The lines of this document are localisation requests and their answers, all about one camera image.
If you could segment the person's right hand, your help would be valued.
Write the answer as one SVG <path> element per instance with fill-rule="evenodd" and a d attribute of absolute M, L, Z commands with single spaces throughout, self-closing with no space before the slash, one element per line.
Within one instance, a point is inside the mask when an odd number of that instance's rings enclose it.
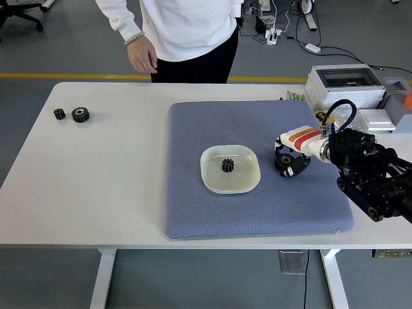
<path fill-rule="evenodd" d="M 157 73 L 155 47 L 146 36 L 141 36 L 127 45 L 129 60 L 140 73 Z"/>

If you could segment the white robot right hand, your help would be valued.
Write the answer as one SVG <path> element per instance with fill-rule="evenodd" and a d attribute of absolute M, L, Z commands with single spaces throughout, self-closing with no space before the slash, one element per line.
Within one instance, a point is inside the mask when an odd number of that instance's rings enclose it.
<path fill-rule="evenodd" d="M 302 126 L 281 134 L 275 141 L 275 168 L 281 176 L 292 177 L 303 172 L 316 157 L 324 163 L 328 158 L 328 139 L 319 129 Z"/>

